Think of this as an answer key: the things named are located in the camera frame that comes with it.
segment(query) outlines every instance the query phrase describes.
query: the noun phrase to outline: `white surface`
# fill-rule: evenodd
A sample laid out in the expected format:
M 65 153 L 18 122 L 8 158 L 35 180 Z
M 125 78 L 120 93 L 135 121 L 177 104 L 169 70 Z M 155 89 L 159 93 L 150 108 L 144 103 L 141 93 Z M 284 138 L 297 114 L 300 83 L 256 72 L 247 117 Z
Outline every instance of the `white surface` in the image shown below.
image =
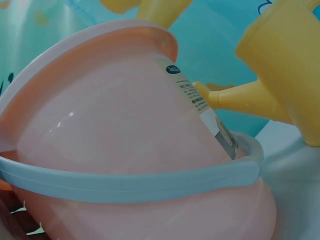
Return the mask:
M 320 239 L 320 147 L 307 146 L 296 127 L 270 121 L 257 135 L 262 177 L 277 206 L 272 240 Z

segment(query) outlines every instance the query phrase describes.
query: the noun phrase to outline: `pink bowl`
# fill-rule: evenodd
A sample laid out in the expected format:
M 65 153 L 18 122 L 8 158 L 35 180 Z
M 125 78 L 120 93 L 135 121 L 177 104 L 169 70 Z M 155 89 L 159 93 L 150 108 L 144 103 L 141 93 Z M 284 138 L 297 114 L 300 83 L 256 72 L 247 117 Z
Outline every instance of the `pink bowl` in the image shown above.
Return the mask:
M 213 134 L 213 110 L 199 114 L 177 87 L 185 77 L 163 69 L 176 57 L 174 37 L 139 20 L 96 25 L 63 40 L 3 95 L 0 122 L 16 151 L 2 155 L 93 174 L 168 173 L 230 161 L 230 146 L 221 144 L 230 139 Z M 243 155 L 240 149 L 236 157 Z M 53 240 L 270 240 L 276 219 L 262 180 L 135 204 L 15 191 Z

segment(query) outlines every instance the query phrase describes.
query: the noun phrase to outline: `plastic bucket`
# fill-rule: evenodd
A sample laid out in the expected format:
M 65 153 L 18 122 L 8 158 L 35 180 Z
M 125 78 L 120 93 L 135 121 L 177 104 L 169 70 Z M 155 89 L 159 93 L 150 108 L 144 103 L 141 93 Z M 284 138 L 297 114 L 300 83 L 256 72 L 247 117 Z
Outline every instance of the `plastic bucket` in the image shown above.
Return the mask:
M 96 25 L 3 94 L 0 176 L 52 239 L 271 238 L 259 143 L 228 132 L 176 57 L 155 24 Z

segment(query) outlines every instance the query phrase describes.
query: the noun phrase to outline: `bucket handle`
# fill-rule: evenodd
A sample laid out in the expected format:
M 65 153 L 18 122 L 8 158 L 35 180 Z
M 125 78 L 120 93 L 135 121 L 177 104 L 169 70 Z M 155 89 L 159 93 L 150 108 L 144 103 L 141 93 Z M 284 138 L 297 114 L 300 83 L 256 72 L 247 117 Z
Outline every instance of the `bucket handle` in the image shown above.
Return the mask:
M 87 203 L 167 201 L 216 189 L 249 186 L 260 177 L 263 150 L 253 137 L 242 133 L 234 136 L 247 156 L 190 171 L 91 174 L 37 167 L 0 157 L 0 179 L 37 194 Z

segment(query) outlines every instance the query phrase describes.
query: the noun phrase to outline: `pink plastic basin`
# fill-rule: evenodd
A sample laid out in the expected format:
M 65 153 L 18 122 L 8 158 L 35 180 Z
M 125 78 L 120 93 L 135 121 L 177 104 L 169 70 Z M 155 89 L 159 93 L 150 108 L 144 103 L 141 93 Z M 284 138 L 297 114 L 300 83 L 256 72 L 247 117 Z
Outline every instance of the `pink plastic basin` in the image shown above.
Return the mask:
M 96 25 L 63 40 L 27 66 L 4 95 L 9 105 L 1 123 L 16 151 L 3 156 L 94 174 L 168 173 L 230 161 L 208 130 L 210 116 L 203 121 L 176 76 L 162 68 L 176 57 L 174 37 L 139 20 Z M 240 149 L 237 158 L 243 155 Z M 276 221 L 262 180 L 131 204 L 15 191 L 53 240 L 270 240 Z

